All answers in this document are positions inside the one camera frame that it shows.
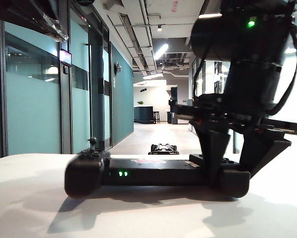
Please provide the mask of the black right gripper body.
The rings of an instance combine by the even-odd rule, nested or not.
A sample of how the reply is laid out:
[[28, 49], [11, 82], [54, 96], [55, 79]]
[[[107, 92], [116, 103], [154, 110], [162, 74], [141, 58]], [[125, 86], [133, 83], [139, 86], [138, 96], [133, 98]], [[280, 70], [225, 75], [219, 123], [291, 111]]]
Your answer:
[[269, 119], [273, 103], [263, 104], [249, 97], [224, 94], [203, 94], [192, 105], [180, 105], [172, 100], [172, 112], [186, 119], [196, 130], [232, 129], [240, 134], [255, 130], [275, 130], [297, 135], [297, 123]]

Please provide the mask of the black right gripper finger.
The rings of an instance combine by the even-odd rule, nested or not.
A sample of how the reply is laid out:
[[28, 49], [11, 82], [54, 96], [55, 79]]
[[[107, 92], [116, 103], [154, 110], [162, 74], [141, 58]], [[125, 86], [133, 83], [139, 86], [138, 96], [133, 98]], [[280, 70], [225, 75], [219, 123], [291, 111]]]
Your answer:
[[213, 187], [230, 140], [228, 128], [210, 122], [194, 122], [193, 127], [200, 141], [207, 182]]
[[291, 146], [291, 142], [284, 139], [285, 134], [280, 131], [255, 130], [244, 135], [239, 170], [250, 172], [253, 177], [271, 160]]

